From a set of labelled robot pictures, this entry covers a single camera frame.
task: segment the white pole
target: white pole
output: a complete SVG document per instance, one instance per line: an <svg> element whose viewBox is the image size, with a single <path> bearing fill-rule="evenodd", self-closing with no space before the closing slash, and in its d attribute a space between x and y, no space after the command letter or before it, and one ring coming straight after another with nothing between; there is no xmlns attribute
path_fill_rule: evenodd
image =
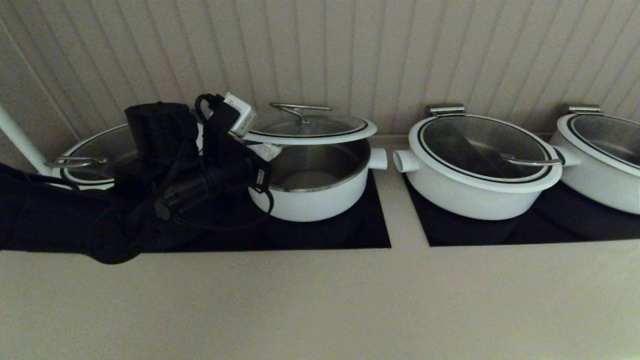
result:
<svg viewBox="0 0 640 360"><path fill-rule="evenodd" d="M9 113L2 107L2 104L0 104L0 129L4 131L9 140L13 142L22 155L29 160L39 173L51 176L51 168L44 165L47 159L33 145L31 140L29 140L27 134L13 121Z"/></svg>

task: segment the white plug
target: white plug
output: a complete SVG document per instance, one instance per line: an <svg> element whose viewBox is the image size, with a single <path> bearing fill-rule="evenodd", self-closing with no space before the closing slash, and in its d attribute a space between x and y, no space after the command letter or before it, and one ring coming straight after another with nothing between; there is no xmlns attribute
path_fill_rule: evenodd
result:
<svg viewBox="0 0 640 360"><path fill-rule="evenodd" d="M240 117L236 120L231 129L229 129L229 133L232 133L239 138L244 137L249 133L249 128L251 128L253 121L257 118L255 109L230 92L225 95L224 102L240 113Z"/></svg>

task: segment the white paneled wall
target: white paneled wall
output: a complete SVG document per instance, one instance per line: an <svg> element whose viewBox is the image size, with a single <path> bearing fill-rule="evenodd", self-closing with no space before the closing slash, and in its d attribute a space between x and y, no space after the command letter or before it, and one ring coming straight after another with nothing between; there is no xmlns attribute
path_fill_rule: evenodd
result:
<svg viewBox="0 0 640 360"><path fill-rule="evenodd" d="M640 117L638 3L0 0L0 21L79 137L133 104L226 91L259 110L328 104L380 133L434 102L552 131L568 101Z"/></svg>

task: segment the white side handle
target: white side handle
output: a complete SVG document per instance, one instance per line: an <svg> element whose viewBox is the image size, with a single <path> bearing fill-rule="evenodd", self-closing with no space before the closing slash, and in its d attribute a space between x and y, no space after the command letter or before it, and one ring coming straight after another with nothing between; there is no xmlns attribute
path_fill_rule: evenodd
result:
<svg viewBox="0 0 640 360"><path fill-rule="evenodd" d="M0 129L4 131L5 135L11 140L11 142L18 148L18 150L24 155L27 160L38 170L42 175L51 176L52 170L44 165L47 159L36 148L27 134L22 131L18 124L13 121L11 116L0 104Z"/></svg>
<svg viewBox="0 0 640 360"><path fill-rule="evenodd" d="M564 163L562 164L563 167L572 167L575 165L580 165L582 163L582 160L580 160L580 158L576 156L573 151L567 149L566 147L556 145L553 145L553 147L558 155L560 155L560 157L564 159Z"/></svg>
<svg viewBox="0 0 640 360"><path fill-rule="evenodd" d="M394 164L400 172L411 172L420 170L421 160L409 150L394 151Z"/></svg>
<svg viewBox="0 0 640 360"><path fill-rule="evenodd" d="M387 151L385 149L371 149L369 168L374 168L376 170L387 169Z"/></svg>

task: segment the metal handle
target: metal handle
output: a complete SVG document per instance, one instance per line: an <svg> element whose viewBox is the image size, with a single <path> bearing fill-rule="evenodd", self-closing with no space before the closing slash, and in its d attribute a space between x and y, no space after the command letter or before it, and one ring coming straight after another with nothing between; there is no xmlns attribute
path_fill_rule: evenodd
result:
<svg viewBox="0 0 640 360"><path fill-rule="evenodd" d="M314 106L314 105L297 105L297 104L280 104L277 102L270 102L269 106L272 108L276 108L278 110L282 110L284 112L293 114L297 116L298 120L302 124L308 124L309 120L305 119L305 116L301 113L298 113L295 110L317 110L317 111L329 111L331 108L327 106Z"/></svg>
<svg viewBox="0 0 640 360"><path fill-rule="evenodd" d="M547 167L551 165L562 165L562 160L560 159L551 159L551 160L523 160L516 159L515 156L511 154L500 154L500 157L507 161L508 163L512 163L514 165L522 165L526 167Z"/></svg>
<svg viewBox="0 0 640 360"><path fill-rule="evenodd" d="M58 156L54 161L47 161L44 165L51 168L79 168L93 164L105 164L108 158L89 158L76 156Z"/></svg>

